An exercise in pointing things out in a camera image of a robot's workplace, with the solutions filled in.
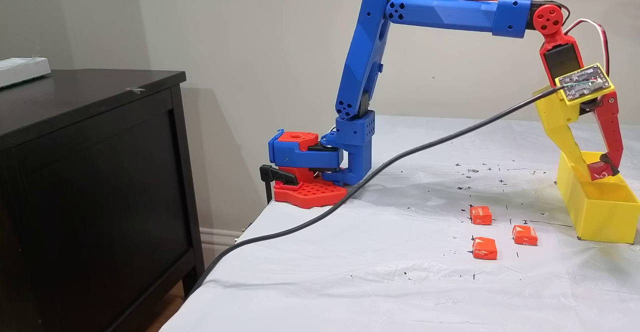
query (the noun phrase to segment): circuit board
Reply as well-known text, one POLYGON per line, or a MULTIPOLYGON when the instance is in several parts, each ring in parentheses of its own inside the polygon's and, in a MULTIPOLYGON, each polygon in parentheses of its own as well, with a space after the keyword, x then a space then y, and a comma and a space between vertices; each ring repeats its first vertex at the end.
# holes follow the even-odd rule
POLYGON ((567 102, 583 100, 588 95, 602 95, 599 91, 607 90, 611 82, 606 77, 599 64, 585 67, 576 72, 558 78, 560 85, 567 85, 562 89, 567 102))

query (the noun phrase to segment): wooden floor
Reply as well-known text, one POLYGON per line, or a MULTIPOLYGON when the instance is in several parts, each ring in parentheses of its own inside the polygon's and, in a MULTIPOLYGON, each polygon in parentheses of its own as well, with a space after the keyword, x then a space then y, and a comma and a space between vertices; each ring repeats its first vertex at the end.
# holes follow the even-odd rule
POLYGON ((185 293, 183 293, 183 283, 178 284, 171 289, 169 294, 164 296, 162 301, 153 310, 155 314, 153 322, 145 330, 145 332, 158 332, 162 326, 180 309, 185 302, 185 293))

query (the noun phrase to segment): black cable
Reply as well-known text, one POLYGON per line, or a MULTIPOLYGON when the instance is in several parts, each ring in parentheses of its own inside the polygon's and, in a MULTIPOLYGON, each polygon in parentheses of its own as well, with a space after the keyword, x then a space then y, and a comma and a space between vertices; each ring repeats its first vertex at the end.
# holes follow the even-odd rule
POLYGON ((345 202, 347 202, 350 198, 354 197, 354 195, 356 193, 358 193, 362 187, 364 187, 366 184, 368 184, 372 179, 374 179, 374 177, 376 177, 377 175, 379 175, 382 171, 386 170, 386 168, 388 168, 389 166, 393 165, 394 163, 397 163, 398 161, 400 161, 401 159, 404 159, 405 157, 409 157, 413 154, 417 154, 418 152, 422 152, 424 150, 428 150, 432 147, 438 146, 438 145, 442 145, 443 143, 447 143, 453 139, 457 139, 461 136, 464 136, 466 134, 470 134, 473 131, 476 131, 478 129, 481 129, 482 127, 485 127, 486 125, 489 125, 493 122, 496 122, 506 116, 509 116, 510 114, 519 111, 520 109, 523 109, 526 106, 529 106, 531 104, 534 104, 535 102, 542 100, 545 97, 549 97, 551 95, 553 95, 556 91, 561 90, 562 88, 564 88, 563 85, 561 86, 556 86, 554 88, 550 88, 538 95, 535 95, 529 99, 527 99, 526 101, 522 101, 519 104, 516 104, 515 106, 506 109, 505 111, 501 111, 500 113, 494 115, 491 118, 487 118, 485 120, 483 120, 482 122, 478 122, 474 125, 471 125, 471 127, 467 127, 465 129, 461 129, 460 131, 457 131, 455 133, 452 133, 448 136, 444 136, 442 138, 436 139, 432 142, 429 143, 425 143, 423 145, 419 145, 417 147, 411 148, 409 150, 405 150, 405 152, 402 152, 398 155, 396 155, 395 157, 387 160, 385 163, 382 163, 382 165, 380 165, 378 168, 376 168, 375 170, 373 170, 370 174, 366 175, 366 177, 364 177, 364 179, 362 179, 362 181, 358 184, 356 184, 355 186, 353 186, 352 189, 350 189, 347 194, 338 201, 338 203, 334 204, 333 206, 329 207, 329 209, 327 209, 327 211, 324 211, 322 214, 311 218, 310 220, 299 224, 295 227, 291 227, 289 229, 285 229, 284 231, 280 231, 280 232, 275 232, 275 233, 271 233, 271 234, 265 234, 264 236, 258 236, 258 237, 253 237, 253 238, 249 238, 243 241, 239 241, 238 243, 230 246, 229 248, 227 248, 226 250, 223 250, 222 252, 220 252, 220 254, 217 255, 217 257, 215 257, 215 259, 211 262, 211 264, 208 265, 208 267, 206 268, 206 270, 204 271, 204 273, 202 274, 202 277, 199 278, 199 280, 196 282, 195 286, 193 287, 193 289, 191 290, 191 292, 189 293, 189 296, 192 295, 194 293, 194 291, 196 291, 198 288, 200 288, 200 286, 202 286, 202 283, 204 282, 204 280, 207 278, 207 276, 209 275, 209 273, 211 273, 211 271, 213 271, 213 269, 215 268, 215 266, 225 257, 227 256, 229 253, 237 250, 240 247, 246 246, 248 244, 254 244, 254 243, 259 243, 262 241, 268 241, 268 240, 273 240, 273 239, 277 239, 279 237, 284 237, 284 236, 288 236, 290 234, 294 234, 295 232, 304 230, 307 227, 310 227, 312 225, 315 225, 316 223, 324 220, 325 218, 329 217, 331 214, 333 214, 335 211, 337 211, 340 207, 342 207, 343 204, 345 204, 345 202))

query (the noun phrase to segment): wire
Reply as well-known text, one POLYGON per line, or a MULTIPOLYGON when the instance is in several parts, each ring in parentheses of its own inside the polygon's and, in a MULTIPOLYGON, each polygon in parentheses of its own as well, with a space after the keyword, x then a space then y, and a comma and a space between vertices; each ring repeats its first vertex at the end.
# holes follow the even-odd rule
MULTIPOLYGON (((578 82, 578 83, 570 83, 570 85, 573 84, 580 84, 580 83, 586 83, 586 82, 578 82)), ((189 296, 191 296, 192 294, 194 294, 194 291, 196 291, 198 288, 200 288, 200 286, 202 286, 204 280, 207 278, 207 276, 211 273, 211 271, 213 271, 213 269, 215 268, 215 266, 217 266, 218 263, 220 263, 220 261, 222 259, 224 259, 225 256, 227 256, 229 253, 237 250, 240 247, 243 246, 247 246, 249 244, 254 244, 254 243, 259 243, 262 241, 268 241, 268 240, 273 240, 273 239, 277 239, 279 237, 284 237, 284 236, 288 236, 290 234, 294 234, 295 232, 298 231, 302 231, 307 227, 311 227, 313 225, 315 225, 316 223, 324 220, 325 218, 331 216, 331 214, 333 214, 335 211, 337 211, 340 207, 342 207, 342 205, 345 204, 345 202, 347 202, 349 199, 351 199, 352 197, 354 197, 354 195, 356 193, 358 193, 362 187, 366 186, 366 184, 368 184, 372 179, 374 179, 374 177, 376 177, 377 175, 379 175, 382 171, 386 170, 386 168, 388 168, 389 166, 393 165, 394 163, 397 163, 398 161, 400 161, 401 159, 404 159, 405 157, 409 157, 413 154, 417 154, 418 152, 422 152, 424 150, 428 150, 432 147, 438 146, 438 145, 442 145, 443 143, 447 143, 453 139, 457 139, 461 136, 464 136, 466 134, 470 134, 471 132, 474 132, 478 129, 481 129, 482 127, 485 127, 486 125, 489 125, 493 122, 496 122, 502 118, 505 118, 506 116, 509 116, 510 114, 519 111, 520 109, 523 109, 526 106, 529 106, 531 104, 534 104, 537 101, 542 100, 545 97, 549 97, 551 95, 553 95, 555 92, 561 90, 562 88, 564 88, 565 85, 562 84, 560 86, 556 86, 554 88, 550 88, 538 95, 535 95, 525 101, 520 102, 519 104, 516 104, 515 106, 506 109, 505 111, 501 111, 500 113, 494 115, 493 117, 487 118, 485 120, 483 120, 482 122, 478 122, 474 125, 471 125, 470 127, 467 127, 465 129, 461 129, 455 133, 449 134, 448 136, 444 136, 442 138, 436 139, 434 141, 431 141, 429 143, 425 143, 423 145, 419 145, 417 147, 411 148, 409 150, 405 150, 404 152, 394 156, 393 158, 387 160, 385 163, 382 163, 378 168, 376 168, 375 170, 373 170, 370 174, 366 175, 366 177, 364 177, 364 179, 362 179, 362 181, 358 184, 356 184, 355 186, 353 186, 353 188, 351 188, 349 191, 347 191, 347 194, 338 201, 338 203, 334 204, 333 206, 329 207, 329 209, 327 209, 327 211, 322 212, 322 214, 311 218, 310 220, 307 220, 306 222, 299 224, 295 227, 291 227, 289 229, 285 229, 284 231, 280 231, 280 232, 275 232, 275 233, 271 233, 271 234, 265 234, 264 236, 258 236, 258 237, 253 237, 253 238, 249 238, 246 240, 242 240, 239 241, 238 243, 230 246, 229 248, 227 248, 226 250, 223 250, 222 252, 220 252, 220 254, 217 255, 217 257, 215 257, 215 259, 213 259, 213 261, 211 262, 211 264, 208 265, 208 267, 206 268, 206 270, 204 271, 204 273, 202 274, 202 277, 200 277, 198 279, 198 281, 196 282, 196 284, 194 285, 193 289, 191 290, 191 292, 189 293, 189 296)))
POLYGON ((575 22, 571 23, 571 25, 567 27, 562 33, 565 35, 568 34, 569 31, 573 30, 574 27, 580 25, 583 22, 592 24, 599 31, 600 43, 602 45, 602 58, 604 60, 603 67, 604 67, 606 76, 609 76, 609 73, 610 73, 609 40, 607 39, 607 32, 604 30, 604 27, 602 27, 599 23, 596 23, 590 19, 580 18, 580 19, 577 19, 575 22))

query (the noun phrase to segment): blue arm segment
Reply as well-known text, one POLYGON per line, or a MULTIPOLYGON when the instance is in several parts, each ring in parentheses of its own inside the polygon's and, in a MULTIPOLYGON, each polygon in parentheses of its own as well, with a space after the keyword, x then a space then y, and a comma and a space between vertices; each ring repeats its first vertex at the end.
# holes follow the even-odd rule
POLYGON ((335 101, 335 130, 319 141, 324 146, 338 147, 340 154, 302 152, 295 143, 278 142, 277 134, 269 142, 270 161, 282 167, 336 168, 344 150, 348 153, 348 166, 323 172, 322 179, 338 186, 358 184, 371 169, 376 114, 368 106, 383 69, 382 56, 391 23, 522 38, 531 1, 362 0, 335 101))

